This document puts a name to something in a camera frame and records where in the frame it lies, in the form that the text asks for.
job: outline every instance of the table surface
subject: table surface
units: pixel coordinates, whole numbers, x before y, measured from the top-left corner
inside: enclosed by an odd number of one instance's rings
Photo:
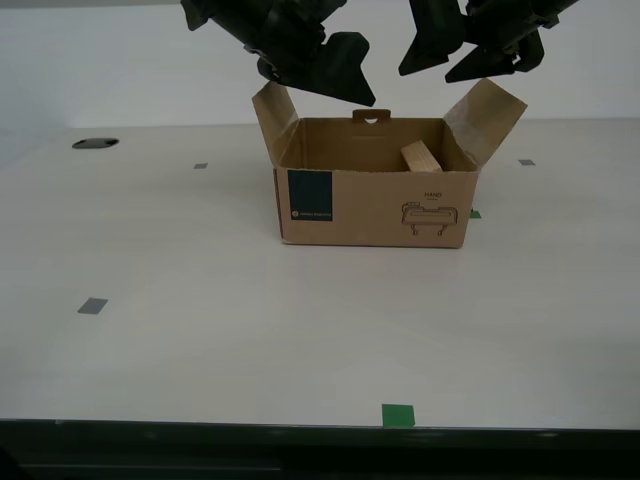
[[[421,250],[283,245],[257,126],[71,130],[0,170],[0,418],[640,428],[638,132],[521,122]]]

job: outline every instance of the cardboard box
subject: cardboard box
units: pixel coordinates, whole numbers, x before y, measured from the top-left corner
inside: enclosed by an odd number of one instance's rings
[[[300,119],[275,83],[253,103],[285,243],[444,248],[462,247],[480,170],[527,108],[487,79],[444,119]],[[401,150],[420,140],[443,172],[409,171]]]

